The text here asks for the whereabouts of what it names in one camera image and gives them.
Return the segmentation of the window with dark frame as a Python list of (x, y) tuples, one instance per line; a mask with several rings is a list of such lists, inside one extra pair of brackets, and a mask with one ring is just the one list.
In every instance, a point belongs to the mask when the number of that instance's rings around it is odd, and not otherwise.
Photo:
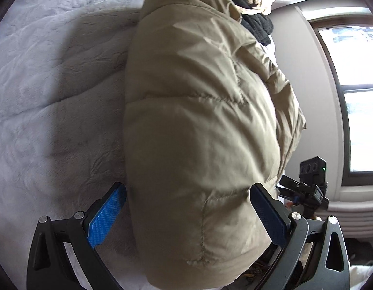
[(342, 186), (373, 186), (373, 20), (311, 23), (325, 53), (342, 115)]

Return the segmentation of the beige puffer jacket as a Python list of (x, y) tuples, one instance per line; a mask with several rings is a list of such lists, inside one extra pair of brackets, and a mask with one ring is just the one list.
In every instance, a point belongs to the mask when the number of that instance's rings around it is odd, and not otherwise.
[(145, 0), (128, 53), (124, 153), (148, 281), (233, 282), (270, 239), (249, 199), (276, 184), (306, 120), (231, 0)]

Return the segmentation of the black hooded garment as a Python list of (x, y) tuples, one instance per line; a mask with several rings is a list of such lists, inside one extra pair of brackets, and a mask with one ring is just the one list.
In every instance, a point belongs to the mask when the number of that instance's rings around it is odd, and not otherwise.
[(251, 10), (251, 5), (246, 2), (246, 0), (232, 0), (232, 2), (235, 6), (239, 7), (239, 12), (242, 16), (241, 24), (248, 29), (263, 46), (271, 44), (272, 41), (269, 35), (272, 34), (274, 29), (271, 19), (260, 13), (247, 14), (246, 11)]

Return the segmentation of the grey plush bed blanket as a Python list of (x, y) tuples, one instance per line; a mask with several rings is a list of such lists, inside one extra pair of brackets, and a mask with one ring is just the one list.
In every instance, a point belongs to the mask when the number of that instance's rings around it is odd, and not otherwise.
[(42, 215), (122, 181), (124, 72), (144, 0), (16, 0), (0, 23), (0, 264), (26, 287)]

